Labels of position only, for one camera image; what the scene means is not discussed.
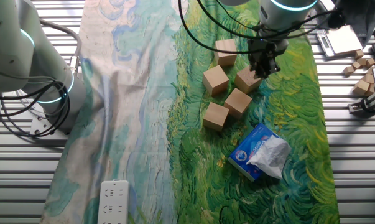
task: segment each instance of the black cable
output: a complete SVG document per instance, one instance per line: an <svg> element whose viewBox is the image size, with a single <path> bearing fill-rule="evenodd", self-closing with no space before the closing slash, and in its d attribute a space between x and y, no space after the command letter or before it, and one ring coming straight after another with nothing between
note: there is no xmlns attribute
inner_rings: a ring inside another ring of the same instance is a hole
<svg viewBox="0 0 375 224"><path fill-rule="evenodd" d="M234 35L237 35L237 36L240 36L240 37L244 37L244 38L247 38L247 39L254 39L254 40L260 40L260 39L268 39L268 38L274 38L274 37L279 37L280 35L283 35L283 34L288 34L289 32L292 32L292 31L295 31L297 30L298 28L300 28L300 26L302 26L303 24L305 24L306 22L308 21L311 21L319 16L324 16L326 14L331 14L331 13L334 13L334 12L339 12L339 10L331 10L331 11L328 11L328 12L323 12L323 13L320 13L320 14L317 14L316 16L313 16L309 19L306 19L304 20L303 22L300 22L299 24L296 24L296 25L293 25L292 27L286 29L286 30L283 30L283 31L280 31L276 34L272 34L272 35L267 35L267 36L260 36L260 37L253 37L253 36L250 36L250 35L244 35L244 34L239 34L227 27L225 27L223 24L221 24L220 22L218 22L204 7L204 5L202 4L201 0L197 0L198 4L200 5L202 11L206 14L206 16L208 16L216 25L220 26L222 29L224 29L225 31L231 33L231 34L234 34Z"/></svg>
<svg viewBox="0 0 375 224"><path fill-rule="evenodd" d="M49 22L49 21L46 21L46 20L43 20L43 19L39 19L39 21L42 25L49 26L51 28L60 30L60 31L66 33L66 34L70 34L76 40L76 49L75 49L75 52L74 52L73 56L79 56L80 55L81 48L82 48L82 41L81 41L80 36L76 32L72 31L71 29L69 29L67 27L64 27L64 26L61 26L61 25L58 25L56 23Z"/></svg>
<svg viewBox="0 0 375 224"><path fill-rule="evenodd" d="M303 35L309 34L309 33L313 32L314 30L316 30L317 28L319 28L320 26L322 26L325 22L326 22L326 20L324 20L322 23L320 23L319 25L315 26L314 28L312 28L312 29L310 29L306 32L303 32L303 33L297 34L297 35L290 35L290 36L286 37L286 39L292 39L292 38L301 37Z"/></svg>
<svg viewBox="0 0 375 224"><path fill-rule="evenodd" d="M44 137L44 136L48 136L49 134L53 134L63 123L64 121L66 120L69 112L70 112L70 99L68 97L68 94L67 94L67 89L64 87L64 85L61 83L56 83L55 84L56 88L59 90L59 94L60 96L62 97L62 99L60 100L61 103L67 103L67 111L64 113L64 114L61 114L57 116L57 119L56 121L53 123L53 125L51 125L51 127L49 127L48 129L46 129L45 131L41 132L41 133L38 133L38 134L30 134L26 131L24 131L23 129L21 129L20 127L18 127L18 125L12 121L12 119L7 116L7 119L9 120L10 123L13 124L13 126L15 128L17 128L21 133L17 133L15 131L13 131L3 120L2 117L0 117L0 120L1 122L3 123L3 125L13 134L17 135L17 136L22 136L22 137ZM8 114L7 113L7 110L6 110L6 107L5 107L5 104L3 102L3 100L1 100L1 103L2 103L2 109L4 111L5 114ZM57 123L59 122L60 118L63 116L63 119L61 120L61 122L57 125Z"/></svg>
<svg viewBox="0 0 375 224"><path fill-rule="evenodd" d="M36 104L36 102L39 100L39 98L47 91L50 89L50 87L56 85L56 84L63 84L62 82L58 82L58 81L53 81L52 83L48 84L47 86L43 87L43 91L41 91L38 96L33 100L33 102L29 105L29 106L26 106L24 109L22 110L19 110L17 112L14 112L14 113L11 113L11 114L1 114L0 113L0 116L15 116L15 115L19 115L25 111L27 111L28 109L30 109L34 104ZM8 97L0 97L0 100L8 100L9 98Z"/></svg>
<svg viewBox="0 0 375 224"><path fill-rule="evenodd" d="M202 42L200 42L197 38L194 37L194 35L190 32L190 30L188 29L187 25L186 25L186 21L183 17L183 11L182 11L182 0L178 0L178 5L179 5L179 15L180 15L180 20L182 21L182 24L187 32L187 34L198 44L200 45L201 47L204 47L208 50L212 50L214 52L221 52L221 53L227 53L227 54L253 54L253 53L258 53L258 52L262 52L263 50L252 50L252 51L229 51L229 50L218 50L218 49L214 49L213 47L209 47L205 44L203 44Z"/></svg>
<svg viewBox="0 0 375 224"><path fill-rule="evenodd" d="M242 25L243 27L245 28L248 28L248 29L251 29L255 32L259 31L259 30L268 30L268 31L272 31L272 32L279 32L277 30L274 30L274 29L268 29L268 28L265 28L263 26L259 26L259 25L256 25L256 26L252 26L252 27L249 27L249 26L246 26L245 24L243 24L242 22L238 21L237 19L235 19L233 16L230 15L230 13L227 11L227 9L222 5L222 3L219 2L219 0L216 0L216 2L219 4L219 6L224 10L224 12L230 17L230 19L236 21L238 24Z"/></svg>
<svg viewBox="0 0 375 224"><path fill-rule="evenodd" d="M51 86L54 85L53 84L54 82L55 81L53 81L52 83L49 83L48 85L44 86L43 88L41 88L39 90L37 90L33 93L30 93L30 94L27 94L27 95L24 95L24 96L3 96L3 97L0 96L0 100L21 100L21 99L26 99L26 98L35 96L36 94L42 93L43 91L47 91L47 89L49 89Z"/></svg>

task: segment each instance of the green swirl pattern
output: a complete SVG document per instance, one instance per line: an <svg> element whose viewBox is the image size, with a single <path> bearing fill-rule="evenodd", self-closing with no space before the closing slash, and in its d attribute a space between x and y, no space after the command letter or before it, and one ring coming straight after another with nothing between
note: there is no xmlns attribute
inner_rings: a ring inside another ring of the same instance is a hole
<svg viewBox="0 0 375 224"><path fill-rule="evenodd" d="M257 1L228 8L246 25L257 23ZM252 32L231 20L215 0L206 8L225 26L240 33ZM190 1L185 15L193 35L208 45L232 38ZM169 111L170 164L178 223L339 223L335 185L320 87L312 50L306 37L291 39L277 58L281 72L262 82L251 94L247 113L228 119L222 133L202 127L209 103L223 104L235 88L212 98L202 84L203 72L215 66L213 53L198 46L183 27L174 36L178 58L177 97ZM246 41L236 39L246 50ZM230 80L248 65L239 55L236 65L225 68ZM283 179L263 175L250 182L227 158L256 124L263 123L292 147Z"/></svg>

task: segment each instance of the power strip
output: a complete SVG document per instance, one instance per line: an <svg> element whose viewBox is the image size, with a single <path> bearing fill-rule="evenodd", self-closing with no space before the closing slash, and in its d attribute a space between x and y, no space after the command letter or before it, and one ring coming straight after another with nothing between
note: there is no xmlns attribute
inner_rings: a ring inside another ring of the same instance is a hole
<svg viewBox="0 0 375 224"><path fill-rule="evenodd" d="M100 188L98 224L127 224L128 204L128 181L103 181Z"/></svg>

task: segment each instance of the tissue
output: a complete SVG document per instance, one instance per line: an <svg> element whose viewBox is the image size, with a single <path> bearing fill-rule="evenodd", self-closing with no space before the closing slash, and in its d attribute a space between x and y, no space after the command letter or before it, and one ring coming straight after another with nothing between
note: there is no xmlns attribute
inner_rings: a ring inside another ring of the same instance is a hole
<svg viewBox="0 0 375 224"><path fill-rule="evenodd" d="M267 175L282 179L282 169L290 152L291 147L286 141L272 135L248 160L246 165L255 165Z"/></svg>

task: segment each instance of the wooden cube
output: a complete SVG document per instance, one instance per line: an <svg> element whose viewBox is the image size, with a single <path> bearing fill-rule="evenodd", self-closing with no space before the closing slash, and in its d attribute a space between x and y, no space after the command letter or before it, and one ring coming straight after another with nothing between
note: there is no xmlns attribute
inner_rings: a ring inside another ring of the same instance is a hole
<svg viewBox="0 0 375 224"><path fill-rule="evenodd" d="M371 68L371 66L375 65L375 60L373 58L367 59L367 67Z"/></svg>
<svg viewBox="0 0 375 224"><path fill-rule="evenodd" d="M369 88L369 83L359 80L353 88L353 93L359 96L364 96Z"/></svg>
<svg viewBox="0 0 375 224"><path fill-rule="evenodd" d="M370 69L367 70L366 73L367 73L367 74L372 74L372 75L374 75L374 74L373 74L373 70L374 70L373 68L370 68Z"/></svg>
<svg viewBox="0 0 375 224"><path fill-rule="evenodd" d="M345 75L350 75L354 72L354 68L353 66L347 66L344 70L343 70L343 73Z"/></svg>
<svg viewBox="0 0 375 224"><path fill-rule="evenodd" d="M359 68L362 68L363 66L360 65L360 63L358 62L354 62L352 65L353 69L356 71L357 69Z"/></svg>
<svg viewBox="0 0 375 224"><path fill-rule="evenodd" d="M236 51L236 44L234 39L218 40L215 42L215 48L218 50ZM237 54L227 54L221 52L215 52L215 61L217 65L228 66L234 65L236 62Z"/></svg>
<svg viewBox="0 0 375 224"><path fill-rule="evenodd" d="M356 51L356 55L354 56L354 58L357 60L357 59L361 59L363 56L364 56L364 52L362 50L358 50Z"/></svg>
<svg viewBox="0 0 375 224"><path fill-rule="evenodd" d="M262 83L262 78L256 77L255 71L250 71L249 66L239 71L234 79L234 84L243 93L248 94L259 87Z"/></svg>
<svg viewBox="0 0 375 224"><path fill-rule="evenodd" d="M248 109L248 106L251 101L251 97L247 96L247 94L235 88L233 92L231 92L229 97L227 97L224 107L229 108L229 114L231 116L234 116L235 118L239 119Z"/></svg>
<svg viewBox="0 0 375 224"><path fill-rule="evenodd" d="M364 59L364 58L357 59L357 63L360 64L360 67L359 67L359 68L363 68L363 67L367 66L367 60Z"/></svg>
<svg viewBox="0 0 375 224"><path fill-rule="evenodd" d="M218 65L204 72L202 83L204 84L206 90L208 90L210 95L215 96L227 90L229 78L227 77L223 69Z"/></svg>
<svg viewBox="0 0 375 224"><path fill-rule="evenodd" d="M369 83L369 84L374 84L375 83L375 80L374 80L374 75L373 74L365 74L362 78L361 78L362 81L366 82L366 83Z"/></svg>
<svg viewBox="0 0 375 224"><path fill-rule="evenodd" d="M228 113L229 109L211 102L204 115L203 125L215 131L221 131Z"/></svg>
<svg viewBox="0 0 375 224"><path fill-rule="evenodd" d="M371 96L375 93L375 84L371 83L369 84L367 92L364 94L365 96Z"/></svg>

